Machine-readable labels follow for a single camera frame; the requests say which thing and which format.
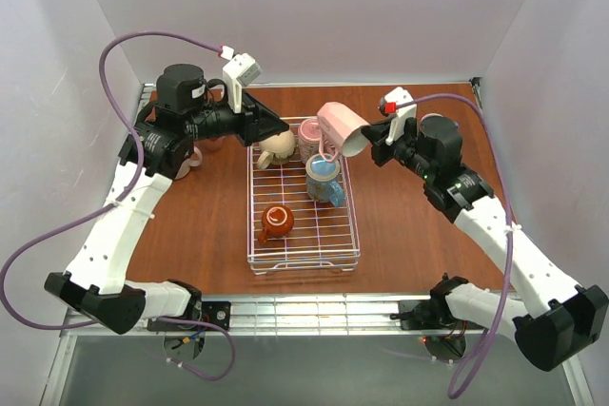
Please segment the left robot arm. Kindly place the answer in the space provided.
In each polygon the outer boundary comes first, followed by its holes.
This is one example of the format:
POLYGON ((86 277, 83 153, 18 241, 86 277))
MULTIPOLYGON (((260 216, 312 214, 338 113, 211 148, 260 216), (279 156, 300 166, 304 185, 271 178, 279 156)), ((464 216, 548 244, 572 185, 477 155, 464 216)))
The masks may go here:
POLYGON ((128 264, 157 203, 196 165, 196 142, 234 135, 250 146, 288 129, 246 92, 260 73, 247 54, 225 64, 220 79, 206 80, 191 64, 164 70, 155 101, 138 113, 137 135, 127 137, 120 150, 109 212, 97 219, 66 270, 48 275, 49 293, 119 335, 141 319, 197 318, 202 294, 196 287, 179 280, 128 281, 128 264))

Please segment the pearlescent pink mug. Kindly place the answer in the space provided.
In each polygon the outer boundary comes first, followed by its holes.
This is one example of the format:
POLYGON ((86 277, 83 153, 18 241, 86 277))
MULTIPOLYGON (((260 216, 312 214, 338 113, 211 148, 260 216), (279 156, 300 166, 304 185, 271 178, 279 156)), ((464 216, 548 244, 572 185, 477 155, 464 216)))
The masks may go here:
POLYGON ((178 169, 174 180, 177 181, 183 179, 192 168, 200 166, 202 161, 202 151, 197 146, 195 146, 193 149, 193 153, 180 165, 180 168, 178 169))

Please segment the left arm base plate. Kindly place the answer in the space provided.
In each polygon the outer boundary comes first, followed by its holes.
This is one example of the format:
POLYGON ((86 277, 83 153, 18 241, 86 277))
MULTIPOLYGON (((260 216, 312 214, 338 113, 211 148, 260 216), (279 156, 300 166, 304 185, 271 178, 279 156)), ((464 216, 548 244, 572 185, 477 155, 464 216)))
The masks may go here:
MULTIPOLYGON (((202 301, 196 304, 189 315, 179 317, 179 320, 197 320, 212 323, 224 330, 229 329, 231 315, 230 301, 202 301)), ((201 326, 186 323, 171 323, 159 320, 149 320, 147 329, 151 332, 195 332, 201 326)))

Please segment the pink faceted mug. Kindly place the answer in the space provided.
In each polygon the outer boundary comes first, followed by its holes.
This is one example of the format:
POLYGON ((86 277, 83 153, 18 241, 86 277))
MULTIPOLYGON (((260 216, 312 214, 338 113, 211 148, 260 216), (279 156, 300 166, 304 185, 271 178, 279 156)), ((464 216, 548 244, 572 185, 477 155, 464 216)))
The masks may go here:
POLYGON ((368 145, 362 128, 369 122, 344 104, 325 103, 317 112, 317 122, 321 132, 318 149, 327 162, 336 162, 340 155, 354 157, 368 145))

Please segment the beige round mug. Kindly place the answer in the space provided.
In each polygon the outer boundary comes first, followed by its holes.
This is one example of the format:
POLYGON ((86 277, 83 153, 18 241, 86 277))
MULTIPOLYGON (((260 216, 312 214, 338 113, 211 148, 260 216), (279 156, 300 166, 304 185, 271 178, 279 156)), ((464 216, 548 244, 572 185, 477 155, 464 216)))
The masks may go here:
POLYGON ((256 162, 258 169, 267 169, 272 164, 285 164, 294 154, 295 136, 291 130, 269 137, 259 142, 260 155, 256 162))

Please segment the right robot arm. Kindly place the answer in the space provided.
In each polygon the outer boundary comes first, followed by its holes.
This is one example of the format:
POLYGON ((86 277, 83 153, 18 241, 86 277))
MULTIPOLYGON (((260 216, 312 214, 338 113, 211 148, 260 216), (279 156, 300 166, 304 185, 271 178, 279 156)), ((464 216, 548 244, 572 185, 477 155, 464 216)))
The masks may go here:
POLYGON ((490 328, 499 307, 499 334, 513 340, 536 368, 549 372, 599 339, 608 297, 562 272, 515 224, 508 224, 492 187, 462 160, 457 124, 443 116, 365 126, 374 163, 390 160, 423 180, 427 200, 510 277, 518 300, 480 289, 462 277, 442 277, 428 300, 398 314, 402 322, 439 328, 465 320, 490 328))

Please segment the blue butterfly mug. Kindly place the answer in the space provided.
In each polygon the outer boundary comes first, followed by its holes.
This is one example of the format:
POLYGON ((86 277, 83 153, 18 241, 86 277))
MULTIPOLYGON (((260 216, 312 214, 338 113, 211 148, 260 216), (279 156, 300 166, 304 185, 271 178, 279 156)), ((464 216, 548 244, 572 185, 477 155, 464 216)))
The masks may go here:
POLYGON ((340 183, 341 166, 329 162, 321 154, 312 155, 305 164, 306 192, 316 203, 344 205, 344 188, 340 183))

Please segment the pink ghost pattern mug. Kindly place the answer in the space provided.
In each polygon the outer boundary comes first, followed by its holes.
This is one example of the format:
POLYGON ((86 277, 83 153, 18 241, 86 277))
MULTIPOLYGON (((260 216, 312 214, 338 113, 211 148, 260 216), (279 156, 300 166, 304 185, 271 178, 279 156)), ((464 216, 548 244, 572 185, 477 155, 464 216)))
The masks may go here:
POLYGON ((311 156, 320 151, 324 152, 324 149, 320 149, 321 138, 322 132, 316 117, 307 118, 300 123, 298 127, 298 149, 303 164, 306 164, 311 156))

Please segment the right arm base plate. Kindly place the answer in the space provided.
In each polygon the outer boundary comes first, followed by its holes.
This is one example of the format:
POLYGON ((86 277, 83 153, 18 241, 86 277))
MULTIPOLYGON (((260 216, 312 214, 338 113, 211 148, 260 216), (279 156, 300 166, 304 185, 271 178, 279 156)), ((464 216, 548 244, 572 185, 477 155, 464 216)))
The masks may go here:
POLYGON ((398 311, 389 315, 403 330, 461 330, 462 321, 450 317, 432 299, 400 300, 398 311))

